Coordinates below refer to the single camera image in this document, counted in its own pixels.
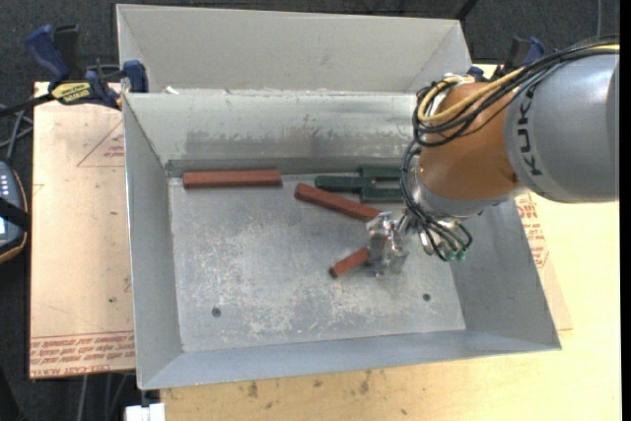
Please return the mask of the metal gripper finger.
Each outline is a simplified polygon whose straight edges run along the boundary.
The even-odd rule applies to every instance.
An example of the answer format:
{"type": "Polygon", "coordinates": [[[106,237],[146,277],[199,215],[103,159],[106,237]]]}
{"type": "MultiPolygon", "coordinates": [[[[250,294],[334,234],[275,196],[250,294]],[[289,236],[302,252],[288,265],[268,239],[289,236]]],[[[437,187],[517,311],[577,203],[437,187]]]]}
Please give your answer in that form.
{"type": "Polygon", "coordinates": [[[409,251],[404,246],[386,244],[377,263],[379,276],[393,276],[402,272],[409,251]]]}
{"type": "Polygon", "coordinates": [[[369,238],[369,262],[371,264],[384,264],[387,259],[386,247],[388,235],[383,233],[371,233],[369,238]]]}

